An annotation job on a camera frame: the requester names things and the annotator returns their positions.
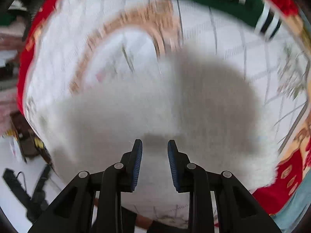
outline white surface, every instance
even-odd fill
[[[28,164],[24,162],[17,162],[10,151],[9,141],[7,139],[0,140],[1,176],[5,168],[14,170],[15,174],[17,174],[19,171],[22,171],[26,177],[27,193],[30,196],[32,196],[35,184],[37,183],[38,177],[45,164],[45,161],[41,157],[36,157],[34,160],[29,161]],[[18,179],[24,187],[24,180],[22,175],[19,175]],[[60,186],[61,188],[64,187],[64,184],[62,184],[55,173],[52,174],[51,179],[57,184],[57,186]],[[60,190],[51,181],[46,183],[45,191],[46,200],[48,203],[51,203],[60,192]],[[15,198],[2,178],[0,179],[0,194],[0,206],[7,218],[19,233],[26,233],[32,226],[31,222],[26,218],[26,209]]]

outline light blue fabric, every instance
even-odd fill
[[[292,232],[311,204],[311,173],[302,183],[280,212],[272,216],[283,233]]]

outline black cable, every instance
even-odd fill
[[[23,178],[24,178],[24,186],[25,186],[25,192],[27,193],[25,174],[24,174],[23,172],[19,172],[19,173],[17,174],[16,178],[18,178],[18,176],[19,176],[20,173],[23,175]]]

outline black object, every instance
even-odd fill
[[[30,197],[22,188],[21,183],[14,175],[13,170],[6,168],[3,173],[2,178],[9,186],[13,194],[16,196],[16,198],[27,209],[26,216],[32,223],[34,223],[42,214],[42,212],[48,207],[48,203],[45,200],[45,192],[43,191],[43,187],[46,180],[49,178],[50,171],[51,167],[46,165],[40,175],[32,197]]]
[[[178,152],[174,140],[167,146],[173,183],[179,193],[190,193],[189,233],[214,232],[211,191],[216,197],[220,233],[281,233],[248,190],[229,171],[206,172]]]
[[[132,151],[123,154],[120,163],[104,172],[80,172],[28,232],[90,232],[96,191],[100,191],[96,232],[122,232],[121,192],[134,191],[141,159],[142,142],[137,139]]]

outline silver screw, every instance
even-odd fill
[[[228,171],[224,171],[224,172],[222,173],[222,175],[223,175],[224,177],[226,177],[226,178],[231,178],[232,173],[231,173],[231,172],[228,172]]]
[[[187,164],[188,169],[195,169],[197,166],[194,163]]]
[[[82,172],[79,172],[79,177],[80,178],[85,178],[87,176],[87,172],[86,171],[82,171]]]
[[[116,163],[114,165],[115,169],[121,169],[123,167],[123,164],[122,163]]]

